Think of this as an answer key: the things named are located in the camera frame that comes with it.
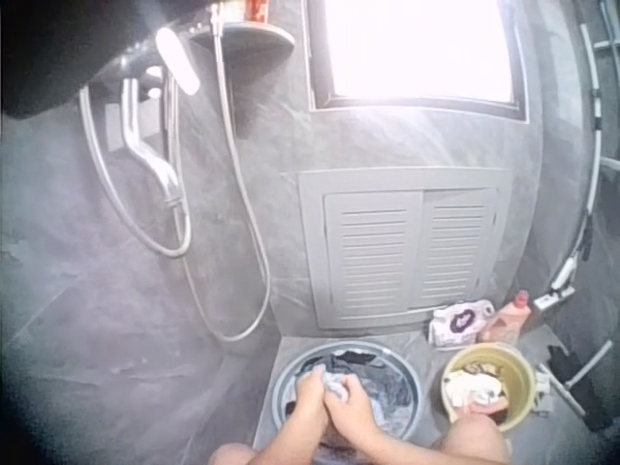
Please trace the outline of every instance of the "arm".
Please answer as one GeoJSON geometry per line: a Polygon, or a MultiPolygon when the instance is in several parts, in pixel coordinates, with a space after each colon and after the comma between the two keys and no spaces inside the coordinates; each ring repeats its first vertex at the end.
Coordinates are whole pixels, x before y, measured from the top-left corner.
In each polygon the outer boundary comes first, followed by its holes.
{"type": "Polygon", "coordinates": [[[324,365],[318,365],[296,385],[297,403],[293,414],[265,450],[248,465],[310,465],[327,427],[323,398],[324,365]]]}
{"type": "Polygon", "coordinates": [[[349,391],[349,400],[342,402],[328,392],[325,405],[338,432],[371,462],[378,465],[500,465],[488,460],[420,448],[389,437],[375,423],[370,399],[359,379],[346,376],[343,385],[349,391]]]}

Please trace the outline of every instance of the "pink bottle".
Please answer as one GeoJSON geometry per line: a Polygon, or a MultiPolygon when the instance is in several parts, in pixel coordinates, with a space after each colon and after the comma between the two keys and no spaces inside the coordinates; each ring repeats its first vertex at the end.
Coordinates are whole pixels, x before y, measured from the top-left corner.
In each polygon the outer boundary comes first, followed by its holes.
{"type": "Polygon", "coordinates": [[[527,291],[519,291],[514,300],[495,314],[480,332],[481,342],[506,342],[516,344],[519,333],[532,313],[527,291]]]}

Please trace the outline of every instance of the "shower hose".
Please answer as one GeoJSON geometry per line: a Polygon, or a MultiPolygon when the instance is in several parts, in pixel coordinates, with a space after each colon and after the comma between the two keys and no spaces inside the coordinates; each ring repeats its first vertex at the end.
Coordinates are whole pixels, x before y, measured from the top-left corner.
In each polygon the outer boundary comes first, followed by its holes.
{"type": "Polygon", "coordinates": [[[237,187],[239,189],[239,193],[241,195],[241,199],[243,201],[243,205],[245,207],[248,221],[250,224],[250,233],[252,236],[252,242],[254,245],[254,250],[257,255],[257,259],[259,261],[259,269],[261,272],[261,276],[263,278],[264,283],[264,296],[263,303],[261,304],[261,309],[259,310],[259,314],[256,316],[254,321],[246,327],[243,331],[239,332],[235,335],[224,334],[223,332],[216,329],[212,322],[206,315],[206,311],[201,303],[201,299],[199,298],[196,282],[194,281],[194,277],[190,271],[190,267],[187,261],[186,253],[189,249],[191,236],[192,236],[192,226],[190,222],[189,215],[189,207],[187,202],[187,195],[185,192],[185,183],[183,180],[183,169],[180,157],[180,143],[179,143],[179,132],[178,132],[178,86],[174,81],[171,73],[168,73],[167,79],[167,89],[165,98],[168,99],[168,111],[167,111],[167,146],[169,153],[169,161],[170,164],[175,168],[180,188],[181,188],[181,203],[172,207],[172,214],[174,217],[174,226],[176,230],[176,235],[180,241],[180,246],[177,249],[168,249],[162,246],[160,243],[152,239],[150,236],[146,234],[138,224],[132,219],[131,215],[128,213],[125,208],[122,200],[119,198],[111,178],[109,177],[108,170],[106,168],[106,164],[104,162],[104,158],[102,156],[102,150],[99,145],[99,141],[97,138],[97,133],[95,129],[95,124],[92,115],[92,109],[90,106],[90,91],[88,86],[84,86],[79,92],[79,105],[82,115],[82,122],[84,125],[84,132],[86,134],[86,138],[88,140],[88,146],[90,148],[90,153],[93,158],[93,162],[97,169],[97,173],[101,180],[101,183],[108,195],[112,206],[118,213],[122,222],[127,226],[127,228],[136,236],[136,238],[142,242],[146,247],[151,249],[154,252],[157,252],[161,255],[164,255],[169,258],[180,258],[183,264],[183,270],[185,271],[185,276],[187,278],[187,282],[190,288],[190,292],[192,294],[192,298],[194,303],[199,311],[202,322],[207,327],[207,329],[221,342],[238,342],[246,337],[248,337],[254,330],[258,327],[259,323],[263,319],[264,313],[266,312],[267,306],[269,304],[270,290],[271,290],[271,274],[269,270],[269,261],[267,258],[266,251],[264,249],[263,238],[261,237],[261,232],[259,230],[258,222],[256,220],[256,215],[254,214],[254,209],[252,208],[252,204],[250,203],[250,199],[247,193],[247,189],[245,186],[245,181],[243,179],[243,174],[241,172],[241,165],[239,162],[239,154],[236,148],[236,141],[234,138],[233,131],[233,120],[231,115],[231,108],[229,104],[228,98],[228,90],[226,86],[226,69],[224,64],[224,53],[222,50],[222,30],[221,28],[214,28],[213,34],[213,42],[215,48],[215,60],[216,60],[216,68],[217,68],[217,80],[218,80],[218,88],[220,94],[220,104],[222,107],[222,117],[224,120],[224,130],[226,133],[226,140],[228,149],[232,159],[232,167],[234,170],[234,177],[237,183],[237,187]]]}

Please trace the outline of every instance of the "window frame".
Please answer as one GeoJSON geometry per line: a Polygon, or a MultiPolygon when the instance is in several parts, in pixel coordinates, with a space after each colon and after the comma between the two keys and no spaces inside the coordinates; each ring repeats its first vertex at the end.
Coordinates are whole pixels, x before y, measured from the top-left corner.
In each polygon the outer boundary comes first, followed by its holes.
{"type": "Polygon", "coordinates": [[[458,97],[402,97],[394,99],[360,99],[338,95],[333,86],[333,71],[329,58],[326,25],[326,1],[304,0],[307,30],[307,52],[311,103],[314,110],[355,107],[426,107],[452,109],[526,120],[527,100],[523,74],[521,44],[513,6],[507,0],[497,0],[511,65],[512,102],[502,103],[458,97]]]}

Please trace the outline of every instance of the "shower shelf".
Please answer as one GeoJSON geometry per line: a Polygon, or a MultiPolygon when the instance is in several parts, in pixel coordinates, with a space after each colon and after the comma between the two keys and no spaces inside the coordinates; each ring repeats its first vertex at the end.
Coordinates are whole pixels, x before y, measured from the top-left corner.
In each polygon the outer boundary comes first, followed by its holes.
{"type": "MultiPolygon", "coordinates": [[[[190,27],[185,37],[211,48],[212,39],[208,24],[190,27]]],[[[222,45],[224,54],[229,59],[235,59],[266,51],[282,50],[289,53],[295,46],[295,38],[289,32],[272,24],[253,21],[231,22],[224,25],[222,45]]]]}

